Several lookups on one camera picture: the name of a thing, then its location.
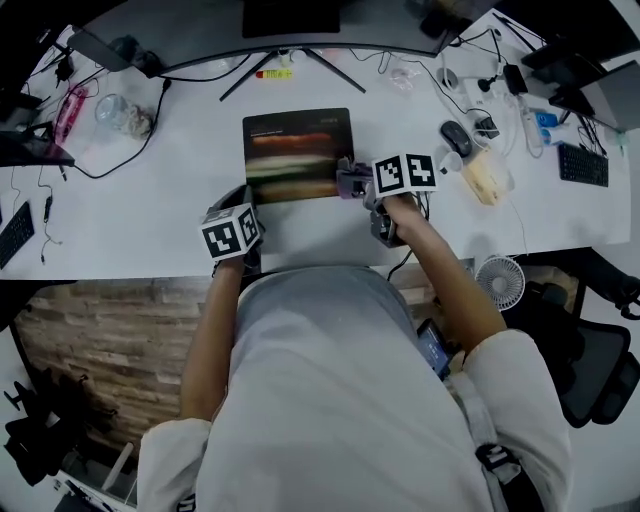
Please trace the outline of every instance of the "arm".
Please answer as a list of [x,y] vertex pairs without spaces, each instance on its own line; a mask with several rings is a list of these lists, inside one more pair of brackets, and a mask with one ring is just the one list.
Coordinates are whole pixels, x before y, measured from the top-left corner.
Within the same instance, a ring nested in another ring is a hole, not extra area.
[[211,283],[182,375],[182,419],[211,421],[224,400],[243,272],[242,258],[225,260]]
[[425,220],[413,198],[387,197],[384,206],[398,225],[398,236],[413,250],[431,281],[464,351],[469,354],[485,339],[506,330],[504,319],[491,299]]

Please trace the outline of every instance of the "glass jar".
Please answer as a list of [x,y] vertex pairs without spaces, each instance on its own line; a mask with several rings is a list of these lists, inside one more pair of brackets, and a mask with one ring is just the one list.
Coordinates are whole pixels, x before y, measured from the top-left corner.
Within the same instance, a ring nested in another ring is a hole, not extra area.
[[151,131],[151,114],[119,94],[109,94],[96,105],[96,121],[102,126],[144,140]]

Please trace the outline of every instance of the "computer mouse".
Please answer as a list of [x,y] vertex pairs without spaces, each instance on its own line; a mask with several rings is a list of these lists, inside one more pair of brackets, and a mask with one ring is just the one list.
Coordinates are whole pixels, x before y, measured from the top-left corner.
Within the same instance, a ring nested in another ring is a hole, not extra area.
[[471,139],[464,131],[464,128],[455,121],[447,121],[440,127],[440,133],[449,143],[451,149],[458,153],[462,158],[471,154],[473,149]]

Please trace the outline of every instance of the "mouse pad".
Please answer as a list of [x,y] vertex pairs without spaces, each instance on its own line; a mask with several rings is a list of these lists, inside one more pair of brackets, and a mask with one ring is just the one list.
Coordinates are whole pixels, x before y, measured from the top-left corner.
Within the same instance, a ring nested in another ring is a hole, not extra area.
[[247,183],[257,204],[338,195],[337,161],[353,160],[348,109],[245,117],[242,129]]

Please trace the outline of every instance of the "floor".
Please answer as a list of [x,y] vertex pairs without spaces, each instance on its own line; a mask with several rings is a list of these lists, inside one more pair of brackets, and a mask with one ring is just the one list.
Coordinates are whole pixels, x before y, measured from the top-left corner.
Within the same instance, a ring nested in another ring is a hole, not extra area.
[[[118,450],[132,442],[137,453],[149,428],[178,414],[182,367],[210,282],[129,279],[45,288],[16,326],[36,368],[72,378],[86,374],[95,405],[118,411],[111,432],[90,436]],[[427,317],[441,320],[417,264],[397,271],[392,283],[417,325]]]

